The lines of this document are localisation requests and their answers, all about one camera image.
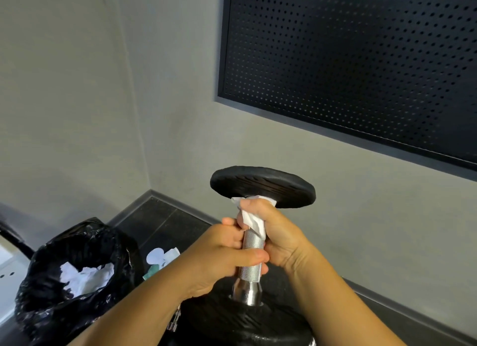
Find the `hand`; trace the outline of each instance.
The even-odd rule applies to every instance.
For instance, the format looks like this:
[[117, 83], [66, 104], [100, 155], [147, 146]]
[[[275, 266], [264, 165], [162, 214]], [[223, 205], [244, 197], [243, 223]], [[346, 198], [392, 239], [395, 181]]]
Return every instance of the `hand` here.
[[[251, 214], [255, 214], [265, 221], [267, 240], [265, 250], [270, 255], [270, 262], [280, 266], [285, 271], [293, 271], [306, 258], [308, 250], [313, 247], [303, 232], [286, 216], [280, 213], [265, 199], [243, 199], [240, 207]], [[230, 224], [235, 220], [225, 218], [224, 223]], [[239, 212], [236, 224], [243, 229], [242, 212]]]
[[[235, 275], [237, 267], [269, 260], [268, 253], [262, 249], [241, 249], [243, 235], [243, 230], [233, 222], [212, 225], [170, 264], [180, 272], [182, 282], [187, 283], [187, 298], [209, 293], [219, 279]], [[267, 271], [268, 267], [262, 267], [262, 274]]]

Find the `forearm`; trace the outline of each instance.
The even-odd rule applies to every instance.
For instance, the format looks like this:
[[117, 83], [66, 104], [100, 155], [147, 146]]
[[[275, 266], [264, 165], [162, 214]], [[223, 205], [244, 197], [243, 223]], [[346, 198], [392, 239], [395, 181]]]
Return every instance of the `forearm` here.
[[311, 244], [306, 256], [286, 272], [319, 344], [325, 346], [402, 346]]
[[157, 346], [180, 303], [187, 298], [173, 263], [134, 289], [70, 346]]

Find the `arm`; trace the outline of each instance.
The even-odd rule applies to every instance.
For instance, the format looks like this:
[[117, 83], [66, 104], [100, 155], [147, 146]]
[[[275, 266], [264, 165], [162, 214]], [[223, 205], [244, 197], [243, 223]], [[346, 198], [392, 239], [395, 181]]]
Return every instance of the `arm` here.
[[211, 226], [187, 251], [143, 282], [69, 346], [156, 346], [182, 301], [204, 295], [238, 266], [269, 259], [264, 250], [242, 250], [243, 232]]
[[364, 304], [301, 230], [266, 200], [246, 200], [242, 209], [265, 220], [270, 261], [286, 271], [301, 310], [319, 344], [403, 346]]

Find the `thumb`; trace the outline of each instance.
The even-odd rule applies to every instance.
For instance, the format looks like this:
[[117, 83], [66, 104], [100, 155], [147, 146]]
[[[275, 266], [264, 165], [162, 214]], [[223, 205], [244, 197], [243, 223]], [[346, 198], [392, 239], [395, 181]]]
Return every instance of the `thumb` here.
[[242, 199], [240, 207], [264, 221], [273, 222], [280, 212], [266, 199]]
[[233, 249], [227, 248], [228, 257], [234, 267], [250, 267], [263, 262], [268, 262], [269, 254], [263, 249], [248, 248], [248, 249]]

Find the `person's left hand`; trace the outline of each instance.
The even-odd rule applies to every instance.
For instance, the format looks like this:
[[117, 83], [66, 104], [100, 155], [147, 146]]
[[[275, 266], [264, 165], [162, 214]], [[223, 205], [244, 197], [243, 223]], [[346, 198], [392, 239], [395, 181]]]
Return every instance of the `person's left hand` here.
[[219, 279], [235, 275], [237, 267], [263, 262], [262, 274], [268, 271], [268, 253], [263, 249], [241, 249], [243, 230], [231, 218], [222, 222], [207, 229], [168, 266], [182, 274], [183, 282], [188, 284], [188, 297], [209, 293]]

